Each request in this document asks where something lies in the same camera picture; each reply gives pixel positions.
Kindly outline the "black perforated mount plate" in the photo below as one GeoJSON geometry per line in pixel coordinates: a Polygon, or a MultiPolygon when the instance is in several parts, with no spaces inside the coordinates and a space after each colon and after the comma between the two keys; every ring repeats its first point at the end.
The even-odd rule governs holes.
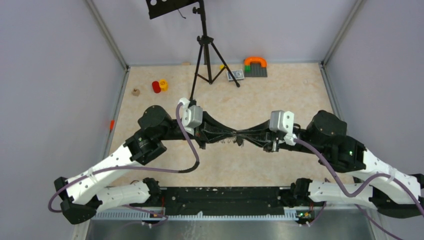
{"type": "Polygon", "coordinates": [[[198,0],[146,0],[149,18],[155,19],[186,6],[198,3],[198,0]]]}

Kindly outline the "blue playing card box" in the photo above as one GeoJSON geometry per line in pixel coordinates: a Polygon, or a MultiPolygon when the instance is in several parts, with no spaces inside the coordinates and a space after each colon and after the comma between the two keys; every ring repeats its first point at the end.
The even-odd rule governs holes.
{"type": "Polygon", "coordinates": [[[228,71],[227,72],[227,79],[228,79],[229,82],[232,82],[234,80],[233,77],[237,81],[244,80],[245,79],[244,71],[242,69],[232,70],[231,73],[228,71]]]}

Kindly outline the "grey lego baseplate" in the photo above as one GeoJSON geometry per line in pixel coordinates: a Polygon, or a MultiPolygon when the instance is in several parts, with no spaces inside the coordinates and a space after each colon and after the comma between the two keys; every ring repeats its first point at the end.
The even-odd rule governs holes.
{"type": "Polygon", "coordinates": [[[267,78],[268,72],[266,67],[261,67],[259,63],[252,63],[251,65],[251,71],[245,72],[244,76],[246,78],[267,78]]]}

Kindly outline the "black tripod stand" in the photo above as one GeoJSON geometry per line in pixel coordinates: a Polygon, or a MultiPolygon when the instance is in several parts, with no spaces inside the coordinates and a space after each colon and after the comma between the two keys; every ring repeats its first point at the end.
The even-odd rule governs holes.
{"type": "Polygon", "coordinates": [[[237,88],[239,88],[241,86],[240,83],[238,82],[238,80],[236,79],[235,75],[233,74],[233,72],[230,70],[230,68],[229,68],[228,64],[226,63],[226,61],[224,60],[223,56],[219,52],[218,48],[216,47],[216,45],[214,43],[214,38],[212,38],[208,35],[204,1],[203,0],[197,0],[197,2],[199,3],[199,7],[193,7],[192,12],[194,14],[200,15],[202,35],[199,35],[196,39],[197,42],[199,43],[199,53],[198,53],[196,68],[195,68],[195,71],[194,71],[194,78],[193,78],[190,97],[189,97],[190,101],[194,100],[194,94],[195,94],[195,89],[196,89],[196,84],[197,84],[198,78],[200,78],[200,79],[206,81],[208,84],[212,85],[224,70],[227,70],[227,72],[230,74],[230,77],[233,80],[233,82],[235,83],[237,88]],[[213,48],[213,50],[217,54],[218,58],[220,59],[221,63],[224,65],[224,67],[214,77],[212,76],[212,64],[211,64],[209,46],[211,46],[213,48]],[[199,74],[200,63],[201,63],[202,57],[203,57],[203,60],[204,60],[204,64],[206,65],[207,77],[199,74]]]}

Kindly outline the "small wooden block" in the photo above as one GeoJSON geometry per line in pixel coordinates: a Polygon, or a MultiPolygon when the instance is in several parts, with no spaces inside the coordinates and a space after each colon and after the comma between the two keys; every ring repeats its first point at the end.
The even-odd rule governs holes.
{"type": "Polygon", "coordinates": [[[134,88],[134,89],[131,91],[131,94],[132,94],[133,96],[138,97],[138,96],[141,94],[141,91],[140,91],[138,88],[134,88]]]}

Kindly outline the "green lego brick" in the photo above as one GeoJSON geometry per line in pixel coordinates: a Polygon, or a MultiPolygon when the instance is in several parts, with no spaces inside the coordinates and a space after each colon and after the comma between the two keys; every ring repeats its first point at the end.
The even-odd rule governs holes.
{"type": "Polygon", "coordinates": [[[250,66],[250,65],[245,65],[245,66],[244,66],[244,71],[245,71],[246,73],[250,72],[250,71],[251,71],[251,66],[250,66]]]}

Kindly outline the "yellow plastic cylinder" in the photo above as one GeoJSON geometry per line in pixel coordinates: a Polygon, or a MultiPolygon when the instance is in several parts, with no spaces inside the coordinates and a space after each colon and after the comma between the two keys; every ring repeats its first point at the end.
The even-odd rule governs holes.
{"type": "Polygon", "coordinates": [[[169,84],[165,79],[159,81],[159,86],[162,92],[166,92],[169,88],[169,84]]]}

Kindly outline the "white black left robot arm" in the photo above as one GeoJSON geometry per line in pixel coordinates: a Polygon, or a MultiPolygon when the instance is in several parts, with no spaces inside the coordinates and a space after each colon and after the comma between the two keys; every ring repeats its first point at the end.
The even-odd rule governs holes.
{"type": "Polygon", "coordinates": [[[111,183],[131,170],[153,171],[149,163],[166,151],[164,141],[185,140],[195,161],[176,174],[187,174],[200,165],[195,145],[219,142],[237,134],[237,130],[213,119],[200,106],[181,100],[175,118],[159,105],[150,106],[138,120],[140,126],[114,152],[84,172],[54,181],[59,212],[73,225],[88,221],[98,212],[133,203],[154,207],[160,202],[160,189],[153,178],[112,187],[111,183]]]}

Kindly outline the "red plastic cylinder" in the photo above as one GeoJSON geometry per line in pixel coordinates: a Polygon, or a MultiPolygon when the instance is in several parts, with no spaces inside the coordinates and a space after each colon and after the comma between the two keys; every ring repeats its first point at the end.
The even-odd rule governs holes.
{"type": "Polygon", "coordinates": [[[160,93],[162,91],[161,85],[160,85],[160,82],[159,81],[153,81],[151,83],[151,86],[152,86],[153,92],[156,93],[156,94],[158,94],[158,93],[160,93]]]}

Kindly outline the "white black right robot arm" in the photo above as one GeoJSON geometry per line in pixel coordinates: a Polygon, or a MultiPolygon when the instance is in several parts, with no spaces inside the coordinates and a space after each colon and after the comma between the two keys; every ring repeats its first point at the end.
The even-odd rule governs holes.
{"type": "Polygon", "coordinates": [[[424,176],[403,173],[375,156],[347,134],[346,122],[320,110],[306,128],[294,122],[291,111],[277,110],[260,125],[238,130],[238,139],[267,152],[281,149],[314,154],[334,183],[308,180],[293,192],[299,206],[313,202],[346,202],[367,207],[397,219],[424,213],[424,176]]]}

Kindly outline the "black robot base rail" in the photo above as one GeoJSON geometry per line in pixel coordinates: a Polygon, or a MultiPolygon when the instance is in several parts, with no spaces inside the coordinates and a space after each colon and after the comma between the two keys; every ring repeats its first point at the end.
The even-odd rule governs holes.
{"type": "Polygon", "coordinates": [[[159,208],[167,216],[264,217],[284,215],[286,209],[324,206],[313,202],[304,189],[291,186],[197,186],[162,187],[136,207],[159,208]]]}

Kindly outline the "orange plastic arch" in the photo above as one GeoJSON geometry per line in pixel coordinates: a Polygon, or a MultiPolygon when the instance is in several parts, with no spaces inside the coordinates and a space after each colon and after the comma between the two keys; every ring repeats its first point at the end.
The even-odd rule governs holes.
{"type": "Polygon", "coordinates": [[[250,66],[251,64],[260,64],[262,68],[266,68],[268,66],[267,61],[259,56],[249,56],[244,60],[245,66],[250,66]]]}

